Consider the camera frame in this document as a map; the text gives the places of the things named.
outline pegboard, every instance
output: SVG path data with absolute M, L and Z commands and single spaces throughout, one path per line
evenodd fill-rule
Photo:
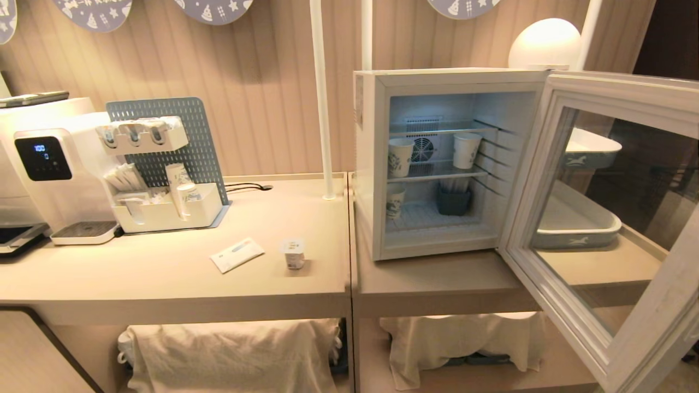
M 206 119 L 203 102 L 196 97 L 146 99 L 107 103 L 112 121 L 135 120 L 140 117 L 180 116 L 189 143 L 172 152 L 125 155 L 128 163 L 136 164 L 148 187 L 166 187 L 165 165 L 182 162 L 195 183 L 216 183 L 221 204 L 229 204 L 223 184 L 221 167 L 216 157 L 214 141 Z

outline power cord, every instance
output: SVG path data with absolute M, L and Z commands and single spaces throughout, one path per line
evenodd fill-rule
M 229 188 L 229 187 L 235 187 L 239 185 L 244 185 L 246 187 L 237 187 L 237 188 Z M 271 185 L 260 185 L 257 183 L 224 183 L 224 186 L 226 186 L 226 193 L 228 192 L 233 192 L 233 191 L 238 191 L 238 190 L 248 190 L 248 189 L 255 189 L 255 190 L 260 190 L 260 191 L 269 191 L 273 189 L 273 186 Z

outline white lamp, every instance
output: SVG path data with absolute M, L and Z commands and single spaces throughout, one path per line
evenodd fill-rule
M 567 20 L 550 18 L 527 27 L 510 48 L 512 69 L 567 70 L 580 55 L 580 33 Z

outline digital display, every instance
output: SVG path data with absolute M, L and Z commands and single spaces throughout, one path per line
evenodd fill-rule
M 33 181 L 69 180 L 73 177 L 61 142 L 55 136 L 15 139 L 15 147 Z

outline towel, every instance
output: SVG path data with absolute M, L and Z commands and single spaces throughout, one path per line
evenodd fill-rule
M 336 393 L 339 319 L 133 325 L 118 345 L 139 393 Z
M 544 316 L 529 313 L 380 318 L 393 337 L 389 363 L 397 390 L 420 388 L 420 370 L 437 369 L 453 357 L 483 351 L 509 355 L 520 371 L 539 371 L 545 346 Z

